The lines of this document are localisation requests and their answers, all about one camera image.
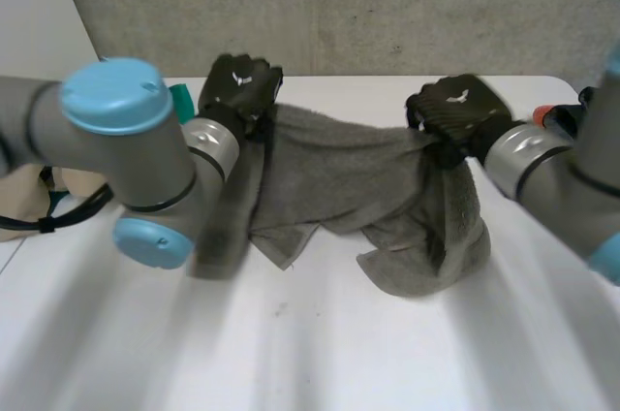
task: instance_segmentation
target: robotic arm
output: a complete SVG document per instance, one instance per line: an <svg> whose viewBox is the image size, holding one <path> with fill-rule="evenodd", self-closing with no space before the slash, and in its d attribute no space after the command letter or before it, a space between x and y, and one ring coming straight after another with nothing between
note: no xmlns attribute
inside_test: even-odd
<svg viewBox="0 0 620 411"><path fill-rule="evenodd" d="M413 128L439 137L430 152L441 167L476 157L506 197L620 285L620 51L575 144L514 121L472 75L425 85L407 100L407 117Z"/></svg>
<svg viewBox="0 0 620 411"><path fill-rule="evenodd" d="M182 128L153 66L104 60L64 83L0 78L0 176L28 163L103 174L126 208L113 239L131 258L174 269L187 259L239 149L269 114L282 70L220 56Z"/></svg>

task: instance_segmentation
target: gloved robot hand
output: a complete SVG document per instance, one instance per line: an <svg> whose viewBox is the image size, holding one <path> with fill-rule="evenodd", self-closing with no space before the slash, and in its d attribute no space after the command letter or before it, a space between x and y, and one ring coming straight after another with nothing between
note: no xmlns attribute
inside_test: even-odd
<svg viewBox="0 0 620 411"><path fill-rule="evenodd" d="M456 167L467 156L484 163L490 146L521 123L512 121L504 101L474 75L426 84L409 97L406 107L411 128L438 137L428 152L444 169Z"/></svg>
<svg viewBox="0 0 620 411"><path fill-rule="evenodd" d="M223 54L211 67L199 98L199 110L217 105L234 109L249 137L262 119L273 114L281 85L281 67L271 67L266 60L248 54Z"/></svg>

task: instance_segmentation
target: white table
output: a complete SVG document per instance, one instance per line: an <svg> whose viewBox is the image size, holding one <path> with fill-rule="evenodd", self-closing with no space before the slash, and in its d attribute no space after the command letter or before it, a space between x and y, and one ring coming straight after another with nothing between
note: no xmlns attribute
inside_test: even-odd
<svg viewBox="0 0 620 411"><path fill-rule="evenodd" d="M288 78L279 101L397 126L434 79ZM576 99L558 79L487 81L519 116ZM201 79L178 82L198 98ZM317 232L285 272L252 249L229 282L120 256L115 207L28 238L0 275L0 409L620 409L617 292L473 170L492 261L422 300L375 288L360 235Z"/></svg>

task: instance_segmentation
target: concrete wall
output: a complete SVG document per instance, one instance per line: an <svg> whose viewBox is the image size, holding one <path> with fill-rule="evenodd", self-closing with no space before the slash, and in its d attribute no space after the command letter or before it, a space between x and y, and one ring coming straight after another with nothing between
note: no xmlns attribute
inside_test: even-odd
<svg viewBox="0 0 620 411"><path fill-rule="evenodd" d="M204 76L222 51L289 75L473 71L596 80L620 0L75 0L100 55Z"/></svg>

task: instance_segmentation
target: black cable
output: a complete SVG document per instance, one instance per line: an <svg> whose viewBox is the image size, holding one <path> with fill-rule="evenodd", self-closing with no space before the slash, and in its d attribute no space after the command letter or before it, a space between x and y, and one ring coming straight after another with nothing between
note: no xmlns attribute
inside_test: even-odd
<svg viewBox="0 0 620 411"><path fill-rule="evenodd" d="M99 212L107 203L109 203L113 196L114 194L109 189L109 186L105 184L91 196L86 198L83 203L66 214L58 217L43 217L37 222L26 222L23 220L0 216L0 228L13 230L16 232L39 231L42 234L51 233L56 229L70 227L89 219Z"/></svg>

